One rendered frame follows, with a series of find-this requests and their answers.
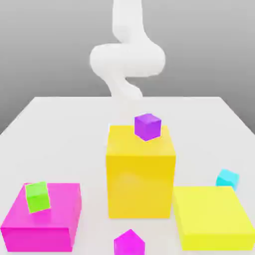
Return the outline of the small cyan cube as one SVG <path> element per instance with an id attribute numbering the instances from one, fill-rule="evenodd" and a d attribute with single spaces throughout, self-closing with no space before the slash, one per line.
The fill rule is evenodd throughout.
<path id="1" fill-rule="evenodd" d="M 237 189 L 240 175 L 229 171 L 227 169 L 222 169 L 217 176 L 216 186 L 231 186 L 234 191 Z"/>

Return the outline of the small green cube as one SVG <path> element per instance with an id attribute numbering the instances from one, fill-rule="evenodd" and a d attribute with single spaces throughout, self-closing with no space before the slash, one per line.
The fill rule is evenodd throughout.
<path id="1" fill-rule="evenodd" d="M 26 184 L 25 194 L 29 213 L 50 209 L 50 199 L 46 182 Z"/>

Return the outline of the large lemon yellow box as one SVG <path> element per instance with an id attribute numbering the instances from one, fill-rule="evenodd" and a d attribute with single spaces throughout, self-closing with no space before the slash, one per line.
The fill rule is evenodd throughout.
<path id="1" fill-rule="evenodd" d="M 175 186 L 173 210 L 184 251 L 251 251 L 255 228 L 232 187 Z"/>

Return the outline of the large magenta box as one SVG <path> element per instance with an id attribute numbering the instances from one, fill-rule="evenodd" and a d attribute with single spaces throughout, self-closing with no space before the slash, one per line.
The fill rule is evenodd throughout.
<path id="1" fill-rule="evenodd" d="M 9 252 L 71 252 L 82 209 L 79 183 L 49 183 L 50 209 L 30 213 L 22 187 L 0 230 Z"/>

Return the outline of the small magenta cube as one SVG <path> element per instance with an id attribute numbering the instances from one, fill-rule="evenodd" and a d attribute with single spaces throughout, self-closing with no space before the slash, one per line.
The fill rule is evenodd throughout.
<path id="1" fill-rule="evenodd" d="M 129 229 L 114 239 L 114 255 L 145 255 L 145 242 Z"/>

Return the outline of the large golden yellow box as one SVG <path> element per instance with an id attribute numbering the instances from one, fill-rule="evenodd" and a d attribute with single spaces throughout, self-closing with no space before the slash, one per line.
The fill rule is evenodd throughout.
<path id="1" fill-rule="evenodd" d="M 110 126 L 106 150 L 111 219 L 170 217 L 176 153 L 167 126 L 144 141 L 133 126 Z"/>

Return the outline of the small purple cube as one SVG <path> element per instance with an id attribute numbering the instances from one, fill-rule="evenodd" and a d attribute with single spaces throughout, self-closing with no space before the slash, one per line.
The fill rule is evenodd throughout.
<path id="1" fill-rule="evenodd" d="M 144 141 L 148 141 L 161 135 L 161 119 L 147 113 L 134 118 L 134 134 Z"/>

